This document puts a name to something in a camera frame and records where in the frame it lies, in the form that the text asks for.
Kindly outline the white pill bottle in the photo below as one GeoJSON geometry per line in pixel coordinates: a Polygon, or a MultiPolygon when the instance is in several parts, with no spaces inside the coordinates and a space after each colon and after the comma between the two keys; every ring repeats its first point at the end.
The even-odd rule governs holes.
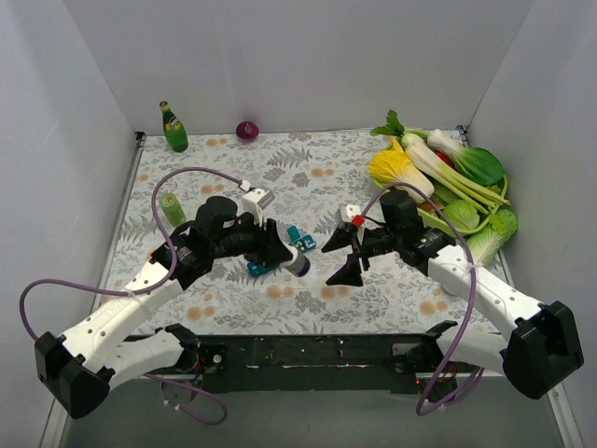
{"type": "Polygon", "coordinates": [[[303,254],[302,251],[293,246],[289,247],[289,251],[292,255],[292,258],[283,262],[282,266],[296,277],[302,277],[306,275],[311,267],[309,259],[303,254]]]}

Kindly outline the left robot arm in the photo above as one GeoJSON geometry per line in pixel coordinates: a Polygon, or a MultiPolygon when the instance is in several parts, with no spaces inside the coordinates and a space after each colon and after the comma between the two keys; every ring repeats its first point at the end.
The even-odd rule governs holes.
{"type": "Polygon", "coordinates": [[[35,341],[37,375],[72,418],[89,415],[111,390],[137,376],[163,368],[196,369],[201,342],[180,324],[136,342],[128,338],[162,305],[208,274],[215,260],[243,256],[296,277],[309,271],[310,262],[280,238],[275,220],[262,216],[267,200],[260,192],[243,196],[242,213],[228,198],[209,198],[193,220],[177,227],[171,241],[152,253],[118,297],[61,335],[46,332],[35,341]]]}

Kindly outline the teal pill organizer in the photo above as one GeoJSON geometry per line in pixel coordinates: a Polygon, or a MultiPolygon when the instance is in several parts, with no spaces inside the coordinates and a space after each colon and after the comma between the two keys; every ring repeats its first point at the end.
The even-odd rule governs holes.
{"type": "MultiPolygon", "coordinates": [[[[310,234],[302,234],[296,226],[290,226],[286,229],[289,243],[294,246],[298,251],[306,253],[316,248],[316,242],[310,234]]],[[[258,278],[274,271],[273,268],[268,268],[256,264],[249,260],[247,262],[247,271],[253,278],[258,278]]]]}

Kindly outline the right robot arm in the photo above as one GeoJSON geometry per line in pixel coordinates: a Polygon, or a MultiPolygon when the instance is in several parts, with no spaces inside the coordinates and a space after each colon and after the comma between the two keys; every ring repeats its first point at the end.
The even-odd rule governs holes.
{"type": "Polygon", "coordinates": [[[380,205],[384,222],[376,229],[365,228],[358,206],[339,210],[338,226],[322,250],[349,246],[352,252],[327,284],[360,287],[371,258],[396,252],[451,294],[472,299],[475,310],[497,329],[476,336],[454,321],[444,321],[399,356],[399,363],[443,371],[457,362],[495,371],[529,399],[542,398],[582,367],[576,321],[567,306],[538,301],[470,263],[448,234],[424,226],[407,192],[393,189],[381,196],[380,205]]]}

